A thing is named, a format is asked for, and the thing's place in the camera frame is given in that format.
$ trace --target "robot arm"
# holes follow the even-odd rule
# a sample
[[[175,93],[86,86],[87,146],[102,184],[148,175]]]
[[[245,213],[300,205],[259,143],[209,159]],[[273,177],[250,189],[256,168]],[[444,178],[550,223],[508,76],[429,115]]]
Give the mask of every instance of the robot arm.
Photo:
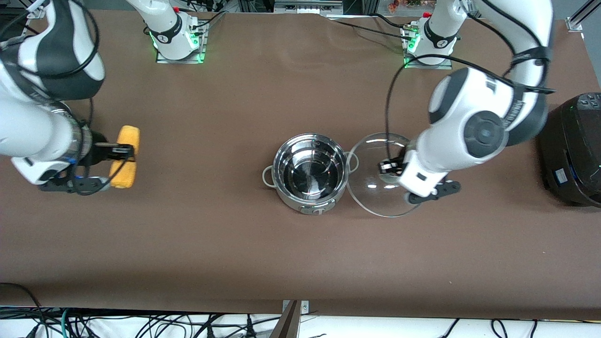
[[[492,159],[505,146],[537,135],[546,122],[544,94],[527,92],[524,86],[540,86],[546,79],[553,19],[551,2],[523,0],[519,5],[510,0],[474,2],[516,51],[515,65],[509,76],[512,82],[508,85],[478,70],[465,68],[438,84],[430,99],[430,127],[398,158],[399,183],[422,198],[435,197],[439,192],[437,186],[444,183],[450,171]],[[458,14],[459,0],[439,1],[436,8],[432,17],[423,23],[423,29],[436,27],[437,35],[453,37],[447,44],[451,45],[458,30],[457,23],[465,18],[465,12]],[[515,22],[500,11],[513,17]],[[518,23],[532,31],[533,37]],[[425,51],[423,55],[433,54],[433,46],[436,41],[431,41],[426,34],[416,47],[417,56],[421,51]],[[440,50],[436,54],[450,52],[446,48]],[[437,61],[434,57],[422,60]]]
[[[154,45],[167,59],[180,60],[200,46],[192,39],[197,33],[198,18],[176,13],[169,0],[126,0],[144,19]]]
[[[181,59],[198,49],[190,39],[197,18],[176,13],[168,0],[127,1],[145,19],[164,57]],[[131,146],[106,143],[102,134],[77,121],[60,103],[89,99],[100,90],[105,70],[97,53],[99,36],[94,40],[90,37],[89,12],[80,2],[38,0],[28,11],[42,3],[48,27],[38,35],[9,39],[0,45],[0,155],[11,156],[30,183],[42,189],[53,183],[52,189],[60,190],[55,184],[60,181],[62,191],[69,191],[65,188],[69,177],[61,174],[68,174],[69,168],[103,159],[124,159],[123,154],[131,158],[133,153]],[[96,22],[89,17],[97,33]],[[85,185],[90,180],[78,182]]]

